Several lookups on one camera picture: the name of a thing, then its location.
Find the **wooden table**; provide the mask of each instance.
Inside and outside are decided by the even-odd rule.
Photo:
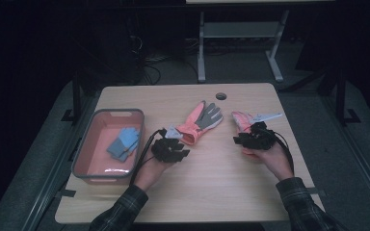
[[[218,92],[226,100],[216,99]],[[145,140],[156,130],[178,125],[200,100],[215,102],[224,120],[204,134],[181,163],[169,168],[148,192],[149,201],[136,222],[222,222],[288,219],[278,191],[277,178],[262,164],[241,153],[233,142],[236,125],[232,111],[255,114],[283,113],[270,84],[222,84],[109,87],[103,90],[96,109],[139,108],[145,113]],[[314,184],[308,173],[293,131],[284,115],[266,121],[269,129],[281,133],[293,155],[296,175],[307,187]],[[56,213],[59,223],[91,222],[111,208],[126,185],[89,185],[70,174],[66,185],[76,191],[63,196]],[[318,194],[315,203],[323,208]]]

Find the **black glove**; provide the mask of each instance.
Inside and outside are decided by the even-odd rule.
[[[174,163],[180,162],[188,156],[190,150],[182,150],[183,143],[179,143],[178,139],[160,139],[155,141],[151,147],[152,154],[160,162]]]

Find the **orange glove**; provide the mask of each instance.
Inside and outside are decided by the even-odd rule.
[[[176,127],[183,135],[181,141],[184,143],[195,144],[200,136],[218,126],[224,118],[221,109],[216,107],[215,103],[209,104],[207,108],[205,108],[205,104],[204,100],[199,102],[188,115],[185,123]]]

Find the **metal stand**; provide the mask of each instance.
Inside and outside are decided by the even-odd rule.
[[[347,112],[350,117],[345,117],[345,87],[346,78],[342,68],[337,65],[329,65],[297,82],[296,84],[278,92],[292,92],[305,86],[306,84],[314,81],[317,78],[323,77],[320,85],[317,88],[318,94],[322,96],[329,96],[332,90],[336,87],[335,96],[335,115],[342,126],[346,126],[347,123],[360,123],[360,119],[353,109],[348,109]]]
[[[81,115],[80,85],[77,73],[73,76],[71,84],[73,88],[73,110],[66,110],[62,121],[72,121],[72,125],[74,125]]]
[[[198,82],[205,83],[205,64],[203,58],[204,38],[274,38],[272,49],[266,51],[266,57],[276,81],[282,82],[283,77],[276,62],[276,53],[283,35],[289,11],[284,11],[280,21],[269,22],[205,22],[203,12],[200,13]]]

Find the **blue glove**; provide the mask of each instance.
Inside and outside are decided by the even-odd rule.
[[[139,132],[134,127],[122,128],[119,136],[107,148],[114,159],[125,162],[128,155],[137,147]]]

